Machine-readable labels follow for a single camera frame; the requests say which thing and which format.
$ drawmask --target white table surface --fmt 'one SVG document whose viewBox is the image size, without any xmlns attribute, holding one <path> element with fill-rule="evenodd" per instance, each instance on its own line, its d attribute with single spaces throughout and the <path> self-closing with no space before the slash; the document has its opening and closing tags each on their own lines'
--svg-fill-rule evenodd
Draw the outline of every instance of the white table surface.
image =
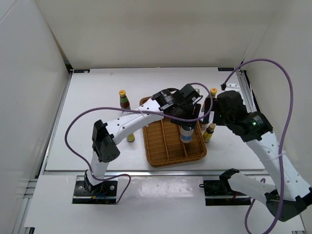
<svg viewBox="0 0 312 234">
<path fill-rule="evenodd" d="M 246 234 L 248 206 L 205 206 L 202 177 L 133 177 L 118 205 L 72 204 L 76 177 L 39 177 L 25 227 L 35 234 Z M 119 179 L 119 196 L 128 179 Z M 248 220 L 263 233 L 273 216 L 256 202 Z M 271 234 L 304 230 L 300 216 L 278 222 Z"/>
<path fill-rule="evenodd" d="M 91 69 L 90 73 L 74 73 L 69 85 L 59 119 L 55 138 L 51 146 L 46 170 L 80 171 L 87 165 L 64 143 L 64 134 L 70 122 L 80 113 L 100 106 L 119 107 L 120 89 L 125 89 L 131 107 L 138 106 L 139 101 L 162 89 L 182 88 L 186 83 L 200 82 L 208 88 L 220 89 L 220 84 L 230 72 L 219 72 L 217 68 L 130 68 L 130 69 Z M 237 76 L 230 79 L 239 85 Z M 120 116 L 117 111 L 96 111 L 89 113 L 76 122 L 69 133 L 70 145 L 89 161 L 92 158 L 92 131 L 95 121 L 103 122 Z M 142 130 L 135 132 L 135 141 L 123 140 L 118 148 L 120 156 L 108 166 L 109 171 L 151 171 L 151 170 L 241 170 L 264 169 L 258 157 L 241 138 L 235 136 L 224 126 L 217 126 L 212 140 L 207 144 L 207 155 L 195 162 L 174 166 L 153 168 L 146 160 Z"/>
</svg>

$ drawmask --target yellow bottle cap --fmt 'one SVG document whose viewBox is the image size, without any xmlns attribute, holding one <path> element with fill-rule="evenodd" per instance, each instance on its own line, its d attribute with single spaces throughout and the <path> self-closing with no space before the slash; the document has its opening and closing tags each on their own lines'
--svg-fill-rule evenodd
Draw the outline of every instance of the yellow bottle cap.
<svg viewBox="0 0 312 234">
<path fill-rule="evenodd" d="M 126 91 L 124 91 L 123 89 L 119 91 L 119 95 L 120 96 L 125 96 L 126 95 Z"/>
<path fill-rule="evenodd" d="M 212 96 L 215 96 L 217 92 L 218 92 L 218 90 L 216 88 L 212 88 L 210 90 L 210 93 L 211 93 Z"/>
</svg>

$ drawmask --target white wall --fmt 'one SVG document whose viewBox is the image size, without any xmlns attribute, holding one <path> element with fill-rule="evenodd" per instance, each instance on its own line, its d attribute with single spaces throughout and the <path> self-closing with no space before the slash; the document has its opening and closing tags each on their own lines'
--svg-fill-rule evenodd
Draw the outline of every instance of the white wall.
<svg viewBox="0 0 312 234">
<path fill-rule="evenodd" d="M 68 79 L 35 2 L 13 2 L 0 3 L 0 233 L 12 232 Z"/>
<path fill-rule="evenodd" d="M 294 109 L 286 150 L 296 169 L 312 184 L 312 1 L 284 1 L 254 57 L 280 62 L 292 78 Z M 289 106 L 287 80 L 278 68 L 264 62 L 250 65 L 247 71 L 260 109 L 280 137 Z M 312 207 L 303 219 L 312 233 Z"/>
<path fill-rule="evenodd" d="M 280 0 L 36 0 L 74 68 L 234 66 Z"/>
</svg>

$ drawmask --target woven basket tray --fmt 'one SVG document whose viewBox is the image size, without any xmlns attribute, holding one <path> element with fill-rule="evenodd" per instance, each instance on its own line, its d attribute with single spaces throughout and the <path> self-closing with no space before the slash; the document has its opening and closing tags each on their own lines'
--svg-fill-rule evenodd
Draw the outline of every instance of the woven basket tray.
<svg viewBox="0 0 312 234">
<path fill-rule="evenodd" d="M 140 105 L 148 99 L 143 98 Z M 187 144 L 180 140 L 180 126 L 171 123 L 168 118 L 143 127 L 143 136 L 146 158 L 152 167 L 196 161 L 207 154 L 199 123 L 194 129 L 192 141 Z"/>
</svg>

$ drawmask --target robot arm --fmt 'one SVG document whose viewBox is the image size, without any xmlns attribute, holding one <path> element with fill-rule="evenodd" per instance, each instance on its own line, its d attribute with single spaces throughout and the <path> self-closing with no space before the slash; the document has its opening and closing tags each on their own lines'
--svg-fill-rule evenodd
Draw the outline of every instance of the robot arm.
<svg viewBox="0 0 312 234">
<path fill-rule="evenodd" d="M 125 114 L 106 123 L 101 120 L 94 123 L 91 160 L 93 172 L 87 170 L 84 176 L 84 187 L 87 191 L 91 194 L 98 193 L 102 181 L 96 180 L 94 177 L 104 179 L 109 162 L 120 155 L 117 145 L 124 138 L 136 130 L 164 118 L 155 114 L 142 113 L 142 111 L 162 113 L 183 119 L 193 119 L 198 116 L 194 109 L 198 105 L 196 102 L 200 95 L 190 84 L 185 85 L 181 90 L 174 90 L 173 94 L 171 91 L 172 89 L 165 89 L 154 94 L 146 103 L 135 109 L 137 114 Z M 178 125 L 194 124 L 173 119 L 171 122 Z"/>
<path fill-rule="evenodd" d="M 275 185 L 263 184 L 230 169 L 220 176 L 226 191 L 238 191 L 267 206 L 275 216 L 280 193 L 279 143 L 273 128 L 260 112 L 248 113 L 238 92 L 227 91 L 214 100 L 214 123 L 225 125 L 242 138 L 263 163 Z M 312 204 L 312 188 L 299 175 L 285 154 L 284 199 L 280 221 L 287 221 Z"/>
</svg>

